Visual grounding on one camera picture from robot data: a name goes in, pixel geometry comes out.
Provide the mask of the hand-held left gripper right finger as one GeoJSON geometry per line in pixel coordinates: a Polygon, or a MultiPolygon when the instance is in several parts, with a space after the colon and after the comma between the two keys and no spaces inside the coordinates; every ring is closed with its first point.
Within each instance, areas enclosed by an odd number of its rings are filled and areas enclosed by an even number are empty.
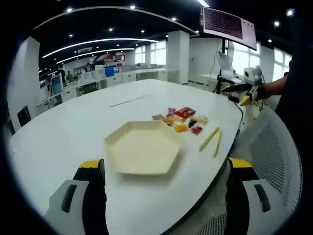
{"type": "Polygon", "coordinates": [[[289,216],[283,197],[252,165],[229,158],[230,174],[225,196],[225,235],[274,235],[289,216]]]}

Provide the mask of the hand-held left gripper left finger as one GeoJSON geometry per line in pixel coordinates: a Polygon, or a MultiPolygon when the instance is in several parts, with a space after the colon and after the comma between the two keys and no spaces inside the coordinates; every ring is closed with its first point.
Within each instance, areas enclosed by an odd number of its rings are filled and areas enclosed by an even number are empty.
{"type": "Polygon", "coordinates": [[[104,160],[82,163],[51,195],[44,218],[59,235],[107,235],[104,160]]]}

